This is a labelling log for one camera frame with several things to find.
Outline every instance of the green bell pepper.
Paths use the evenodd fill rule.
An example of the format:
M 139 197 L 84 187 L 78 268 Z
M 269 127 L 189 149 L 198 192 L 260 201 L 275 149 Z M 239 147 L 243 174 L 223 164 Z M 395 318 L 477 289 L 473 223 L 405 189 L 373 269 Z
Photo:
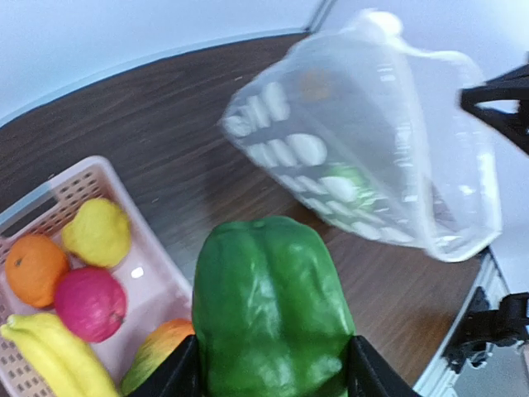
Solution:
M 290 218 L 216 227 L 193 292 L 208 397 L 341 397 L 355 325 L 325 244 Z

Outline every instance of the mango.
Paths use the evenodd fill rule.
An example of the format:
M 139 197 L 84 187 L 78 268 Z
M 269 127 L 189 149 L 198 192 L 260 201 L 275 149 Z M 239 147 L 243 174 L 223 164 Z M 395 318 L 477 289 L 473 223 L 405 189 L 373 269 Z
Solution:
M 123 377 L 123 395 L 136 390 L 187 336 L 194 333 L 193 325 L 187 319 L 178 318 L 160 325 L 140 346 L 131 368 Z

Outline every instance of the dark wooden surface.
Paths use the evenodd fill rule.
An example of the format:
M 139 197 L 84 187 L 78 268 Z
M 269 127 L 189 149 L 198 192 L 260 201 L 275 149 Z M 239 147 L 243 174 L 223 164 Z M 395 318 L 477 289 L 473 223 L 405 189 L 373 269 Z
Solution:
M 297 204 L 223 137 L 230 96 L 300 36 L 223 46 L 103 80 L 0 128 L 0 211 L 89 155 L 114 165 L 174 261 L 193 276 L 220 222 L 284 214 L 331 250 L 359 333 L 412 384 L 478 272 L 340 232 Z

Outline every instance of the orange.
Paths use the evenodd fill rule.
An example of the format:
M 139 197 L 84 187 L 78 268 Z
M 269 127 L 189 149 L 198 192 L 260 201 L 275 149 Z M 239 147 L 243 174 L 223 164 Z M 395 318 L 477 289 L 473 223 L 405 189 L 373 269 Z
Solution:
M 68 271 L 66 254 L 43 235 L 30 234 L 20 238 L 6 259 L 9 286 L 22 302 L 34 308 L 53 303 L 57 284 Z

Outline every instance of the transparent plastic bag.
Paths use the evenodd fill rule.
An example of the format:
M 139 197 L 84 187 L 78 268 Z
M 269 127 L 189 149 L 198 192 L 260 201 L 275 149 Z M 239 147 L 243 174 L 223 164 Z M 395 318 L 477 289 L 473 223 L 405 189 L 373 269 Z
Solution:
M 483 77 L 468 56 L 414 49 L 401 30 L 364 10 L 297 43 L 234 95 L 222 124 L 330 224 L 463 261 L 501 231 L 489 132 L 457 103 Z

